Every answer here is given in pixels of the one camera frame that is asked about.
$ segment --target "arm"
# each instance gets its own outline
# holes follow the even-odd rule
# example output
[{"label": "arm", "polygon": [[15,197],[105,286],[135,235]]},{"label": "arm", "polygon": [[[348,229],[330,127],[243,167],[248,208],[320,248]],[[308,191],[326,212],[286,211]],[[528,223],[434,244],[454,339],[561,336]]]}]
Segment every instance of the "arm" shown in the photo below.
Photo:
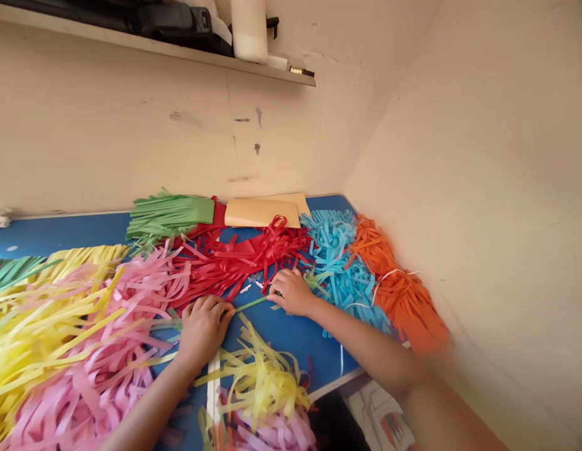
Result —
[{"label": "arm", "polygon": [[312,294],[298,270],[274,277],[270,301],[329,331],[401,405],[422,451],[506,450],[504,444],[440,377],[413,353],[366,323]]},{"label": "arm", "polygon": [[107,438],[101,451],[153,449],[189,385],[224,341],[234,313],[232,304],[217,296],[200,298],[184,309],[178,354]]}]

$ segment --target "forearm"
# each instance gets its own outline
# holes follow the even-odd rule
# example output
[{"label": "forearm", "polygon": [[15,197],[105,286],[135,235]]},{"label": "forearm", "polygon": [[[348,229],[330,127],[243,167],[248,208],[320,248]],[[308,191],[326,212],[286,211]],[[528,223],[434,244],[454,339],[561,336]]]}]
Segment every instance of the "forearm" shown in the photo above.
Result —
[{"label": "forearm", "polygon": [[360,366],[398,401],[425,378],[412,353],[391,337],[325,301],[314,303],[309,317],[336,338]]},{"label": "forearm", "polygon": [[308,315],[401,405],[422,451],[505,450],[468,405],[391,337],[325,301]]},{"label": "forearm", "polygon": [[107,438],[101,451],[152,450],[176,405],[201,368],[185,367],[174,359],[146,394]]}]

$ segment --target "white wall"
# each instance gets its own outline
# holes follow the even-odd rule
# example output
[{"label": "white wall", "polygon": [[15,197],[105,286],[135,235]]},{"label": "white wall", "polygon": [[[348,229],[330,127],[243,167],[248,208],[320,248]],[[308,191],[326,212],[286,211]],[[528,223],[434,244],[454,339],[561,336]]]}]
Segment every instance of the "white wall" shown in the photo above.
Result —
[{"label": "white wall", "polygon": [[447,0],[346,193],[510,448],[582,448],[582,1]]},{"label": "white wall", "polygon": [[0,23],[0,206],[339,192],[439,1],[269,1],[315,89]]}]

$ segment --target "shelf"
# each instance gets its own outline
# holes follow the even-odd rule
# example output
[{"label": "shelf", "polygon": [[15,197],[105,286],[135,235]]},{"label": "shelf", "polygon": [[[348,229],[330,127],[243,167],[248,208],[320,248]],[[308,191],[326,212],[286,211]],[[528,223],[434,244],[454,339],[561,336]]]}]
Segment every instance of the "shelf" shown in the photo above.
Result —
[{"label": "shelf", "polygon": [[273,69],[267,66],[237,60],[236,58],[228,58],[227,56],[214,53],[154,41],[141,36],[135,36],[134,34],[121,33],[119,31],[49,16],[47,14],[35,13],[34,11],[15,8],[13,6],[0,4],[0,21],[54,31],[61,34],[70,34],[72,36],[109,43],[120,47],[173,56],[174,58],[210,66],[218,66],[224,69],[277,78],[300,85],[316,86],[316,80],[308,75]]}]

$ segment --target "pink paper fringe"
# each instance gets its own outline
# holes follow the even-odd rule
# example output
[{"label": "pink paper fringe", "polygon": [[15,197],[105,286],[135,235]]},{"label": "pink paper fringe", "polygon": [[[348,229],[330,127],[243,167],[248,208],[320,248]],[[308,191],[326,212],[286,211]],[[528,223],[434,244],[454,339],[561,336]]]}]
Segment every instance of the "pink paper fringe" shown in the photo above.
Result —
[{"label": "pink paper fringe", "polygon": [[[190,266],[170,275],[171,261],[178,252],[168,256],[165,249],[157,249],[146,259],[137,256],[123,264],[125,271],[107,315],[121,307],[126,313],[74,347],[67,357],[144,321],[36,387],[19,409],[13,433],[0,444],[0,451],[99,448],[153,382],[149,368],[141,364],[173,346],[149,337],[149,330],[156,314],[170,318],[165,312],[169,302],[188,289]],[[146,351],[142,345],[153,348]]]},{"label": "pink paper fringe", "polygon": [[[225,390],[220,402],[223,405],[227,402]],[[302,408],[295,409],[290,421],[281,413],[270,415],[257,425],[255,433],[251,432],[251,420],[243,417],[243,410],[235,410],[228,428],[232,430],[232,443],[220,444],[216,451],[316,451],[316,436]]]}]

